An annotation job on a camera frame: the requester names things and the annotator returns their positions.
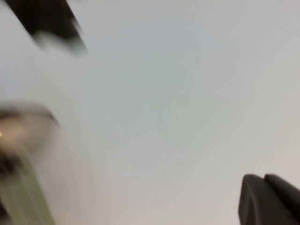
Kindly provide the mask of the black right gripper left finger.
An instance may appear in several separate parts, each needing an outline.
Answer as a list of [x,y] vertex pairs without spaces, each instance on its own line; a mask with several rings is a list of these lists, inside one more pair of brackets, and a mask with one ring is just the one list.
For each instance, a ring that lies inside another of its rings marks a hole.
[[43,51],[53,45],[74,56],[87,53],[81,27],[66,0],[6,0],[4,3]]

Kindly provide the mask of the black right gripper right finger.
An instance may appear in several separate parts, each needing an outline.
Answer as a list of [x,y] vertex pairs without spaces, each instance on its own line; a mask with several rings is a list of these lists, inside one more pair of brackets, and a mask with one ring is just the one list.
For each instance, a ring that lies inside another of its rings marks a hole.
[[298,225],[300,190],[275,174],[246,174],[238,215],[241,225]]

